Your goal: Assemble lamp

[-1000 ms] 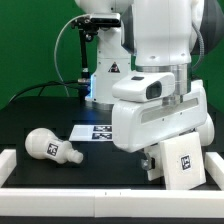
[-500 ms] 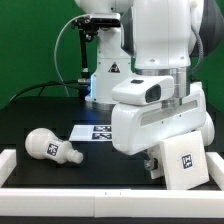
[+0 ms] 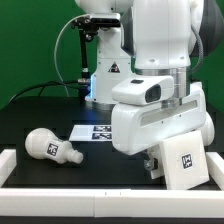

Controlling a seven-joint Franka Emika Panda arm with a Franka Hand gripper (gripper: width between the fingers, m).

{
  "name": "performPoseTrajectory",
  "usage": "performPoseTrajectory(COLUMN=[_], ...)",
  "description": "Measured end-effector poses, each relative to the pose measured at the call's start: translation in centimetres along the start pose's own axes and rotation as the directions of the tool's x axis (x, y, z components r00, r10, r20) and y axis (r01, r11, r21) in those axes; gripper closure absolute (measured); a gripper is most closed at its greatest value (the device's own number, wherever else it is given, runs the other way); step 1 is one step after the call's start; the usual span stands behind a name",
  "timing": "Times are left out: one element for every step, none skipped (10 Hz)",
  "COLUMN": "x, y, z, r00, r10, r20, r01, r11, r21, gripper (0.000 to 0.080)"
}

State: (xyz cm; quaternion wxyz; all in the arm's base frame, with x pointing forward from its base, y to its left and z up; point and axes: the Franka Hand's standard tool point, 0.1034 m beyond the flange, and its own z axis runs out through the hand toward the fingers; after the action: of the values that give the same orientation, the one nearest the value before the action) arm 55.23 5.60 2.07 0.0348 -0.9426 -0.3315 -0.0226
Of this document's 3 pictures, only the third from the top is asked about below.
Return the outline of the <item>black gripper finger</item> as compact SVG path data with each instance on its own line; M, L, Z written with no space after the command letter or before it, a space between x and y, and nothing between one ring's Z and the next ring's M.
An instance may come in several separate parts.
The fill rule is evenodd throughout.
M145 160L144 167L146 170L156 170L158 168L158 160L157 159Z

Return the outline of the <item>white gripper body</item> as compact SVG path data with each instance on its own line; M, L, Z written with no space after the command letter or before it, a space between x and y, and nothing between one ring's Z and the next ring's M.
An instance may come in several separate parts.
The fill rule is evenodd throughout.
M200 82L190 85L190 94L174 109L160 103L134 106L118 103L111 116L112 144L133 155L160 141L200 128L206 121L205 95Z

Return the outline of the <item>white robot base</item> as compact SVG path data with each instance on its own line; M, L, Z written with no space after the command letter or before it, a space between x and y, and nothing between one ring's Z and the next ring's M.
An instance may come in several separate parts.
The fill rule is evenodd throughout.
M121 48L121 29L100 29L97 68L91 75L86 104L93 108L111 110L116 104L112 99L112 89L131 75L131 57Z

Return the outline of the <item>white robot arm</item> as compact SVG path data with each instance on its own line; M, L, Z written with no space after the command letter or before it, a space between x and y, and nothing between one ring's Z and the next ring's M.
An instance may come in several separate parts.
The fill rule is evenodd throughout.
M150 152L192 134L205 144L213 132L190 57L202 55L205 18L223 37L215 0L75 0L99 37L98 65L86 101L112 108L112 144L126 155Z

